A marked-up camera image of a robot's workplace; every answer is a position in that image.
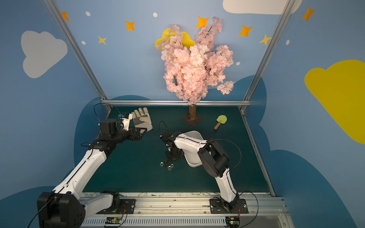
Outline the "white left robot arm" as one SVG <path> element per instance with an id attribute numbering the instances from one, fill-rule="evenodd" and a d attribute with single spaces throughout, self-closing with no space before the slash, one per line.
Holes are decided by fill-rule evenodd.
<path id="1" fill-rule="evenodd" d="M 129 126 L 129 119 L 106 119 L 99 124 L 100 134 L 71 173 L 51 192 L 37 199 L 37 218 L 41 228 L 79 228 L 85 219 L 101 211 L 121 212 L 116 192 L 102 192 L 82 199 L 85 186 L 116 146 L 124 141 L 141 140 L 147 128 Z"/>

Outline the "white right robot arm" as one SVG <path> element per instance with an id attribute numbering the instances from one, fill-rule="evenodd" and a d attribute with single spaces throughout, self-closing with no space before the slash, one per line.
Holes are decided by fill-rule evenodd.
<path id="1" fill-rule="evenodd" d="M 229 166 L 229 157 L 215 140 L 204 140 L 198 131 L 187 133 L 165 131 L 160 135 L 165 144 L 167 161 L 163 166 L 172 169 L 169 162 L 185 157 L 192 168 L 203 166 L 205 171 L 215 178 L 220 190 L 220 200 L 229 210 L 236 208 L 239 195 L 234 188 Z"/>

